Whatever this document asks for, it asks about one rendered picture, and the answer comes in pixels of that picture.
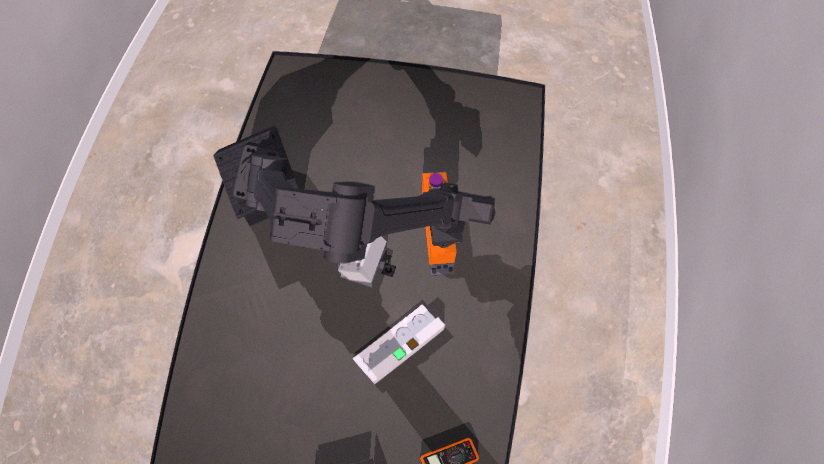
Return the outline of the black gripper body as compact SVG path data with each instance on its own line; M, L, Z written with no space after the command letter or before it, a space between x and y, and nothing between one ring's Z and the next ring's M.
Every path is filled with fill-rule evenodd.
M430 226L430 232L433 245L461 242L463 239L462 232L447 233L448 229L444 228Z

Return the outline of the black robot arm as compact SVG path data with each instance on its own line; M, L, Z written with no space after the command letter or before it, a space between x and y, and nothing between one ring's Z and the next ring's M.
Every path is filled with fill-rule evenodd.
M272 242L324 250L330 262L365 259L367 244L383 235L428 226L456 233L463 232L465 221L491 225L494 220L495 198L461 193L458 185L444 182L420 196L381 200L373 200L375 186L359 182L334 182L332 192L295 189L285 179L288 159L279 156L246 145L233 195L267 213Z

